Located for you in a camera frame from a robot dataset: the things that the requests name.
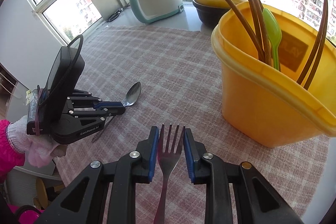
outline chopsticks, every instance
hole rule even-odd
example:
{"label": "chopsticks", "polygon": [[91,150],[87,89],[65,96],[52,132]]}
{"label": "chopsticks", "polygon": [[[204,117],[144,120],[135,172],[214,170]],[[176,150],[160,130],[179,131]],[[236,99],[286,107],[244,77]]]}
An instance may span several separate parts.
{"label": "chopsticks", "polygon": [[303,71],[300,75],[300,77],[302,78],[302,80],[305,78],[305,76],[308,73],[308,70],[311,66],[312,60],[314,59],[315,53],[316,53],[316,44],[318,44],[319,50],[317,52],[313,67],[311,68],[310,74],[307,78],[307,81],[305,83],[305,85],[303,86],[306,90],[308,90],[308,88],[310,87],[310,84],[315,76],[315,73],[317,71],[317,67],[319,66],[320,60],[321,60],[321,56],[322,56],[322,52],[323,52],[323,48],[324,48],[324,43],[326,40],[326,34],[327,34],[327,25],[328,25],[328,21],[327,21],[327,17],[328,17],[328,0],[324,0],[323,3],[323,13],[322,13],[322,20],[321,20],[321,25],[319,28],[319,32],[316,36],[316,40],[313,46],[313,49],[309,55],[309,58],[307,60],[307,63],[305,65],[305,67],[303,68]]}
{"label": "chopsticks", "polygon": [[[251,9],[255,33],[253,32],[253,29],[251,28],[250,24],[247,22],[247,20],[242,15],[241,11],[234,4],[234,2],[232,0],[225,0],[225,1],[229,4],[233,12],[236,14],[238,19],[242,23],[246,32],[250,36],[254,46],[257,49],[258,59],[266,63],[267,65],[272,66],[271,50],[270,50],[270,45],[268,41],[267,29],[266,29],[266,25],[265,25],[264,18],[263,18],[263,5],[261,1],[260,0],[248,0],[250,9]],[[305,67],[303,68],[303,71],[301,72],[297,80],[297,83],[299,85],[302,84],[315,58],[314,64],[311,68],[307,81],[304,85],[304,88],[306,90],[308,90],[315,76],[320,60],[321,60],[324,43],[326,39],[326,34],[327,34],[327,24],[328,24],[327,17],[328,17],[328,0],[324,0],[322,20],[321,20],[321,25],[319,28],[318,35],[316,36],[316,40],[311,50],[311,53],[309,55],[309,58],[307,60],[307,63],[305,64]]]}
{"label": "chopsticks", "polygon": [[[268,35],[267,35],[266,26],[265,26],[265,22],[264,22],[264,18],[263,18],[263,9],[264,9],[264,7],[261,4],[260,0],[249,0],[249,4],[250,4],[250,8],[251,8],[251,13],[252,13],[252,18],[253,18],[253,24],[254,24],[254,28],[255,28],[256,33],[257,32],[259,33],[259,27],[256,28],[256,25],[259,26],[259,24],[260,24],[261,36],[262,36],[262,42],[261,42],[261,39],[260,39],[260,43],[262,43],[263,46],[264,46],[265,62],[269,66],[272,66],[272,62],[271,62],[271,50],[270,50],[270,46],[269,46],[269,42],[268,42]],[[253,17],[252,10],[256,11],[259,22]]]}
{"label": "chopsticks", "polygon": [[233,12],[237,15],[238,19],[240,20],[245,30],[247,31],[248,35],[250,36],[254,46],[258,51],[258,59],[268,64],[269,66],[272,66],[271,50],[268,42],[266,25],[263,19],[263,5],[261,4],[261,1],[248,0],[251,9],[255,33],[253,32],[249,23],[243,17],[242,13],[233,3],[233,1],[232,0],[225,0],[225,1],[229,4]]}
{"label": "chopsticks", "polygon": [[263,50],[260,42],[258,41],[257,37],[255,36],[250,24],[247,22],[247,20],[245,19],[245,17],[241,13],[241,11],[238,10],[237,6],[233,3],[232,0],[225,0],[225,1],[229,4],[229,6],[233,10],[233,12],[236,14],[238,19],[240,20],[240,22],[244,26],[248,35],[251,37],[252,42],[253,42],[254,46],[256,47],[256,49],[258,51],[258,59],[262,62],[265,62],[264,50]]}

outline hand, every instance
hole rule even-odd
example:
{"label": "hand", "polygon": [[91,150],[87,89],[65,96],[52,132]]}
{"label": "hand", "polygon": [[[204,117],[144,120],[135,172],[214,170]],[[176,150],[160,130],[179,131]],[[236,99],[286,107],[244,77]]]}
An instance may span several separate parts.
{"label": "hand", "polygon": [[31,165],[42,167],[54,157],[63,157],[67,146],[55,142],[49,134],[40,136],[27,135],[27,116],[23,116],[7,129],[7,138],[19,153],[28,152],[28,161]]}

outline black clay pot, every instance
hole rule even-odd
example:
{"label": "black clay pot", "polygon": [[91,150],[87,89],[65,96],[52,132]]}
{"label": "black clay pot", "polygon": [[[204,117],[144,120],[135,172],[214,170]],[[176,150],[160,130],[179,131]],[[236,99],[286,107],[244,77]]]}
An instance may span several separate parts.
{"label": "black clay pot", "polygon": [[218,24],[222,15],[230,9],[222,9],[198,4],[195,0],[191,0],[197,10],[200,21],[209,28],[213,29]]}

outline label on bucket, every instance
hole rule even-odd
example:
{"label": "label on bucket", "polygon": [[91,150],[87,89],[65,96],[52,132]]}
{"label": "label on bucket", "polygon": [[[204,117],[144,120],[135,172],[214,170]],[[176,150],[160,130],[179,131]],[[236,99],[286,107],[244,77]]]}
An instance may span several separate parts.
{"label": "label on bucket", "polygon": [[287,32],[282,32],[279,45],[279,61],[292,71],[297,71],[306,52],[308,45]]}

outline spoon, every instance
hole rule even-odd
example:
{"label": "spoon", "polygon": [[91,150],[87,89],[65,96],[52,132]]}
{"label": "spoon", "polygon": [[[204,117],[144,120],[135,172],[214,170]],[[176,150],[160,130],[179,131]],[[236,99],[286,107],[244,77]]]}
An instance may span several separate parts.
{"label": "spoon", "polygon": [[[138,100],[139,96],[141,93],[141,83],[140,82],[136,82],[127,92],[124,100],[121,101],[121,103],[123,104],[124,107],[127,106],[132,106],[135,104],[135,102]],[[116,116],[113,116],[106,124],[103,130],[99,131],[96,133],[96,135],[92,138],[91,142],[95,142],[97,141],[100,136],[103,134],[103,132],[105,131],[105,129],[107,128],[107,126],[109,125],[109,123],[115,118]]]}
{"label": "spoon", "polygon": [[275,19],[272,12],[264,8],[262,11],[262,16],[265,21],[267,33],[268,33],[268,39],[272,46],[272,53],[273,53],[273,66],[276,70],[279,70],[279,55],[278,55],[278,47],[280,45],[281,39],[282,39],[282,32],[280,29],[280,26]]}

